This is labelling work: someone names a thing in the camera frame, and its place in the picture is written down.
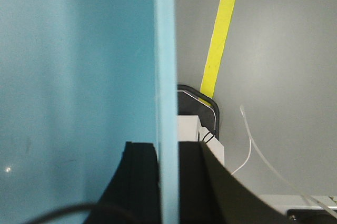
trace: white cable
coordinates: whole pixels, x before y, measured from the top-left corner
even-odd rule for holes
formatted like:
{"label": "white cable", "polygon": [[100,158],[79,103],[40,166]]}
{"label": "white cable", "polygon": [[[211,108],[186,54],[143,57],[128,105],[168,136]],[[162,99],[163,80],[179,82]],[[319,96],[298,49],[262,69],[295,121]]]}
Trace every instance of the white cable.
{"label": "white cable", "polygon": [[246,118],[246,114],[244,112],[244,107],[243,105],[240,106],[240,111],[241,114],[243,116],[243,120],[244,120],[244,124],[246,126],[246,130],[247,130],[247,134],[250,138],[250,140],[252,141],[252,144],[256,150],[256,152],[259,154],[259,156],[261,157],[261,159],[264,161],[264,163],[268,166],[268,168],[278,177],[280,178],[284,183],[286,183],[288,186],[290,186],[294,191],[297,191],[298,194],[300,194],[302,197],[307,198],[308,200],[312,201],[313,203],[317,204],[318,206],[320,206],[321,208],[323,208],[325,211],[327,211],[329,214],[331,214],[334,218],[337,219],[337,213],[335,211],[333,211],[332,209],[330,209],[328,206],[326,206],[325,204],[323,204],[322,202],[320,202],[319,200],[313,198],[310,195],[307,195],[305,193],[303,193],[297,186],[291,184],[290,182],[288,182],[288,180],[286,180],[269,162],[268,160],[264,157],[264,155],[262,154],[262,152],[260,151],[260,149],[258,148],[258,146],[256,145],[251,131],[249,130],[249,126],[248,126],[248,122],[247,122],[247,118]]}
{"label": "white cable", "polygon": [[241,165],[238,167],[238,169],[236,169],[235,171],[232,172],[232,175],[233,175],[234,173],[236,173],[238,170],[240,170],[243,166],[245,166],[245,164],[247,164],[249,158],[251,157],[251,153],[252,153],[252,140],[249,138],[249,152],[248,152],[248,156],[247,156],[245,162],[243,162],[243,164],[241,164]]}

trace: black cable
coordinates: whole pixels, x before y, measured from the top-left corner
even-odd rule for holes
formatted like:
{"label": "black cable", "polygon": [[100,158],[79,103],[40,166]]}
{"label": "black cable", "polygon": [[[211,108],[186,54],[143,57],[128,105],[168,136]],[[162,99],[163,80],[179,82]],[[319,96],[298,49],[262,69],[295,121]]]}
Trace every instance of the black cable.
{"label": "black cable", "polygon": [[214,136],[215,136],[215,134],[213,134],[212,137],[210,139],[208,139],[206,143],[208,143],[210,140],[212,140]]}
{"label": "black cable", "polygon": [[201,141],[204,141],[205,139],[206,139],[206,136],[208,136],[209,134],[211,134],[211,132],[210,131],[208,131],[208,133],[204,136],[204,138],[202,138],[202,140]]}
{"label": "black cable", "polygon": [[83,212],[83,211],[100,211],[104,212],[108,215],[118,215],[125,219],[127,223],[136,223],[140,224],[140,221],[138,221],[129,211],[118,207],[114,205],[106,205],[106,204],[95,204],[95,203],[82,203],[78,205],[72,205],[67,206],[63,208],[59,208],[56,210],[53,210],[51,212],[48,212],[44,215],[41,215],[39,217],[36,217],[32,220],[29,220],[27,222],[24,222],[23,224],[42,224],[51,220],[54,220],[56,218],[69,215],[76,212]]}

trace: thin white tube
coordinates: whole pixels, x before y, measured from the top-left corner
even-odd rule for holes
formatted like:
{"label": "thin white tube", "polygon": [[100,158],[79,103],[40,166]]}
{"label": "thin white tube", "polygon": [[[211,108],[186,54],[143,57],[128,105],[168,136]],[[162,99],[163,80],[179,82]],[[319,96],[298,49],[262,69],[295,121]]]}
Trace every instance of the thin white tube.
{"label": "thin white tube", "polygon": [[249,139],[252,141],[252,144],[256,150],[256,152],[259,154],[259,156],[261,157],[261,159],[263,160],[263,162],[268,166],[268,168],[279,178],[281,179],[284,183],[286,183],[289,187],[291,187],[294,191],[296,191],[298,194],[300,194],[302,197],[312,201],[313,203],[317,204],[318,206],[320,206],[321,208],[323,208],[325,211],[327,211],[329,214],[331,214],[334,218],[337,219],[337,213],[335,211],[333,211],[332,209],[330,209],[328,206],[326,206],[325,204],[323,204],[322,202],[320,202],[319,200],[313,198],[312,196],[305,194],[304,192],[302,192],[297,186],[293,185],[292,183],[290,183],[288,180],[286,180],[269,162],[268,160],[264,157],[264,155],[262,154],[262,152],[260,151],[260,149],[258,148],[258,146],[256,145],[251,131],[249,130],[249,126],[248,126],[248,122],[247,122],[247,118],[246,118],[246,114],[244,112],[244,107],[243,105],[240,106],[240,111],[241,114],[243,116],[243,120],[244,120],[244,124],[246,126],[246,130],[247,130],[247,134],[249,136]]}

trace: yellow tape strip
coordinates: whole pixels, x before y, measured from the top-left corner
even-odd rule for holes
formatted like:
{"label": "yellow tape strip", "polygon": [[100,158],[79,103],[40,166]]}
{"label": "yellow tape strip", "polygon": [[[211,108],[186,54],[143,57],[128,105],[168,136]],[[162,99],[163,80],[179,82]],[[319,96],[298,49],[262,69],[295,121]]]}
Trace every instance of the yellow tape strip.
{"label": "yellow tape strip", "polygon": [[220,0],[200,92],[213,97],[235,0]]}

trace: gray wall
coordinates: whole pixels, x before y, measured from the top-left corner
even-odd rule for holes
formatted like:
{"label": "gray wall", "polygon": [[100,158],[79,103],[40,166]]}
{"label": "gray wall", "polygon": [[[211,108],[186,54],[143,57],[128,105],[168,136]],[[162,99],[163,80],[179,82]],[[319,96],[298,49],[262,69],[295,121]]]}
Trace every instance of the gray wall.
{"label": "gray wall", "polygon": [[[219,0],[176,0],[178,78],[200,87]],[[336,194],[337,0],[236,0],[214,99],[226,167],[245,159],[239,106],[267,159],[312,195]],[[253,151],[237,178],[294,194]]]}

